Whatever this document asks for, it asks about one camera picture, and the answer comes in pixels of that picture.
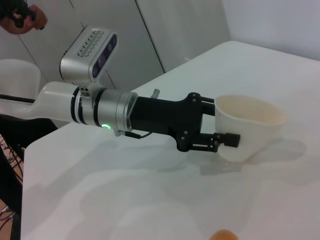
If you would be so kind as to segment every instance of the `black cord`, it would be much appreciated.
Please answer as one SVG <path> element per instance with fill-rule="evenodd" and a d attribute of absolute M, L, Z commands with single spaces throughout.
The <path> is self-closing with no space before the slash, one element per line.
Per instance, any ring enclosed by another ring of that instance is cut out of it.
<path fill-rule="evenodd" d="M 145 137 L 148 137 L 150 134 L 152 134 L 152 132 L 149 132 L 146 135 L 141 136 L 140 134 L 137 134 L 137 133 L 134 133 L 131 131 L 126 131 L 124 135 L 126 137 L 130 137 L 130 138 L 134 138 L 134 139 L 143 139 Z"/>
<path fill-rule="evenodd" d="M 21 176 L 24 177 L 24 172 L 23 172 L 22 169 L 21 169 L 21 166 L 20 166 L 20 164 L 19 164 L 19 161 L 18 161 L 18 159 L 17 159 L 14 151 L 12 150 L 12 148 L 11 148 L 10 146 L 9 146 L 9 149 L 10 149 L 10 151 L 12 152 L 12 155 L 13 155 L 13 157 L 14 157 L 14 160 L 16 161 L 16 164 L 18 165 L 18 167 L 19 167 L 19 169 L 20 169 Z"/>
<path fill-rule="evenodd" d="M 6 220 L 7 218 L 10 218 L 10 216 L 13 214 L 13 212 L 9 212 L 10 214 L 4 218 L 0 218 L 0 221 Z"/>
<path fill-rule="evenodd" d="M 21 180 L 21 182 L 24 181 L 24 180 L 18 175 L 18 173 L 16 173 L 16 171 L 14 171 L 14 173 L 15 173 L 15 176 L 16 176 L 19 180 Z"/>
<path fill-rule="evenodd" d="M 4 227 L 4 225 L 6 225 L 6 223 L 10 221 L 10 219 L 11 219 L 11 218 L 7 218 L 7 219 L 5 220 L 5 222 L 0 226 L 0 231 L 1 231 L 1 229 Z"/>
<path fill-rule="evenodd" d="M 10 149 L 9 146 L 7 145 L 6 141 L 4 140 L 4 138 L 2 137 L 2 140 L 0 142 L 1 147 L 3 148 L 3 150 L 7 150 Z M 7 161 L 12 164 L 14 159 L 14 153 L 12 151 L 9 152 L 9 157 L 6 157 Z"/>
<path fill-rule="evenodd" d="M 18 164 L 16 163 L 15 165 L 12 166 L 12 168 L 14 169 L 16 166 L 18 166 Z"/>
<path fill-rule="evenodd" d="M 149 133 L 147 133 L 146 135 L 141 136 L 140 139 L 143 139 L 143 138 L 145 138 L 145 137 L 148 137 L 150 134 L 152 134 L 152 132 L 149 132 Z"/>
<path fill-rule="evenodd" d="M 0 94 L 0 99 L 11 100 L 11 101 L 16 101 L 16 102 L 23 102 L 23 103 L 30 103 L 30 104 L 33 104 L 35 102 L 34 99 L 18 97 L 18 96 L 9 96 L 9 95 L 4 95 L 4 94 Z"/>

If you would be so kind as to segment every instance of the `person's hand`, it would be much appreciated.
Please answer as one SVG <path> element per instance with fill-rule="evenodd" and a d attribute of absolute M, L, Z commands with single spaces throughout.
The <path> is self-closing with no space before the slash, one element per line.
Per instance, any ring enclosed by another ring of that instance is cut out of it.
<path fill-rule="evenodd" d="M 27 16 L 24 19 L 23 27 L 18 28 L 16 27 L 16 24 L 13 20 L 11 20 L 8 17 L 5 17 L 0 21 L 0 26 L 3 27 L 8 33 L 11 33 L 11 34 L 25 34 L 33 28 L 35 28 L 36 30 L 44 28 L 48 22 L 48 19 L 45 13 L 36 5 L 32 5 L 29 8 L 35 12 L 34 21 L 32 21 L 31 16 Z"/>
<path fill-rule="evenodd" d="M 31 20 L 31 22 L 34 23 L 33 27 L 36 30 L 44 28 L 48 22 L 48 19 L 47 19 L 47 16 L 45 15 L 45 13 L 36 5 L 30 6 L 29 9 L 35 12 L 35 20 L 34 21 L 31 20 L 30 16 L 28 16 L 28 17 L 30 17 L 29 20 Z"/>

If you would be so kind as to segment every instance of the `orange object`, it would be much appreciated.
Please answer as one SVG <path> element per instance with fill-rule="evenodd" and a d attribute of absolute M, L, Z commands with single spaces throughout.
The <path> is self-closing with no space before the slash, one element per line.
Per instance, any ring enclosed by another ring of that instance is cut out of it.
<path fill-rule="evenodd" d="M 212 235 L 209 240 L 239 240 L 239 238 L 231 231 L 220 230 Z"/>

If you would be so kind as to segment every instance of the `black bracket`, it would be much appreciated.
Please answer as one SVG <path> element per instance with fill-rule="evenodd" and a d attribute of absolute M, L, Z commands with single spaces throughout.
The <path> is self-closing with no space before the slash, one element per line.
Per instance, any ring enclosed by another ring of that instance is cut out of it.
<path fill-rule="evenodd" d="M 200 133 L 203 114 L 214 116 L 214 100 L 192 92 L 181 101 L 138 97 L 130 115 L 132 128 L 172 136 L 181 152 L 217 152 L 220 144 L 237 148 L 240 135 Z"/>

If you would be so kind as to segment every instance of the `green led light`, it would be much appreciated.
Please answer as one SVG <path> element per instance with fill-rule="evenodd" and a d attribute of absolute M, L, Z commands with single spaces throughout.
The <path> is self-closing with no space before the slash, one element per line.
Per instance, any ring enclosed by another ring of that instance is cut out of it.
<path fill-rule="evenodd" d="M 106 128 L 106 129 L 111 129 L 111 127 L 107 124 L 102 124 L 101 127 Z"/>

